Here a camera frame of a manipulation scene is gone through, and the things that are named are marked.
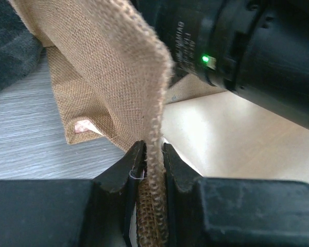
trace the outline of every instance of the white table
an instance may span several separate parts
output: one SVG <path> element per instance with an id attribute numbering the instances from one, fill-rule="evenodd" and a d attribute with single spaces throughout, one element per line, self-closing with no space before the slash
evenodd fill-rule
<path id="1" fill-rule="evenodd" d="M 162 131 L 203 176 L 309 183 L 309 130 L 230 92 L 167 105 Z"/>

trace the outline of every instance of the green light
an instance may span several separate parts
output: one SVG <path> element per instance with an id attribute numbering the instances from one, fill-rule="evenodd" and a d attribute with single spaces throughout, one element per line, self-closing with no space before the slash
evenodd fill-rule
<path id="1" fill-rule="evenodd" d="M 208 56 L 202 56 L 202 61 L 203 61 L 204 63 L 208 63 L 209 60 L 210 60 L 210 58 L 209 58 Z"/>

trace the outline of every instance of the black fabric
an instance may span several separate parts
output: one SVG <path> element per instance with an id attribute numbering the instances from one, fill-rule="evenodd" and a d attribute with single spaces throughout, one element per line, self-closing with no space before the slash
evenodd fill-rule
<path id="1" fill-rule="evenodd" d="M 10 4 L 0 0 L 0 91 L 35 68 L 42 48 Z"/>

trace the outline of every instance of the burlap bag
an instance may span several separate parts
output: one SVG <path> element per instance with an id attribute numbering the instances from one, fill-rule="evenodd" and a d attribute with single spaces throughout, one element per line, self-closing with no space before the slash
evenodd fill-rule
<path id="1" fill-rule="evenodd" d="M 173 65 L 167 48 L 128 0 L 10 2 L 47 48 L 67 142 L 104 135 L 128 150 L 135 141 L 146 141 L 147 179 L 138 209 L 149 215 L 138 217 L 138 240 L 140 246 L 162 246 L 168 230 L 160 128 Z M 184 91 L 171 93 L 167 102 L 192 97 Z M 80 121 L 95 129 L 78 131 Z"/>

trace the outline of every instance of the wooden surface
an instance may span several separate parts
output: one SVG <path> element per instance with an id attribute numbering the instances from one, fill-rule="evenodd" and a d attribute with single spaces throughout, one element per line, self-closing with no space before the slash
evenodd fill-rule
<path id="1" fill-rule="evenodd" d="M 230 92 L 168 105 L 162 130 L 203 176 L 309 182 L 309 130 Z"/>
<path id="2" fill-rule="evenodd" d="M 0 179 L 94 178 L 123 155 L 105 138 L 66 144 L 45 54 L 0 93 Z"/>

